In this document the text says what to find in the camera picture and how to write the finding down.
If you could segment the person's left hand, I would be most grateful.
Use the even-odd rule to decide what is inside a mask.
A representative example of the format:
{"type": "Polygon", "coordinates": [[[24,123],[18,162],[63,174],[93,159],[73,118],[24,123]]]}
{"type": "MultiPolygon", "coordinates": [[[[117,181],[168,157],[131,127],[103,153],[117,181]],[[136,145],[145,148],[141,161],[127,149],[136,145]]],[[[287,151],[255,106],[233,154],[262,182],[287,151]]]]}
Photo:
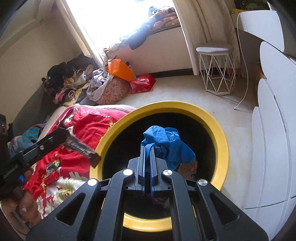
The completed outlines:
{"type": "Polygon", "coordinates": [[[33,227],[41,221],[38,205],[36,201],[33,200],[32,194],[27,190],[23,192],[23,197],[21,199],[16,197],[3,199],[1,201],[1,209],[11,226],[24,235],[29,231],[28,228],[25,227],[25,223],[28,223],[29,227],[33,227]],[[19,221],[14,216],[14,212],[17,208],[19,208],[22,221],[19,221]]]}

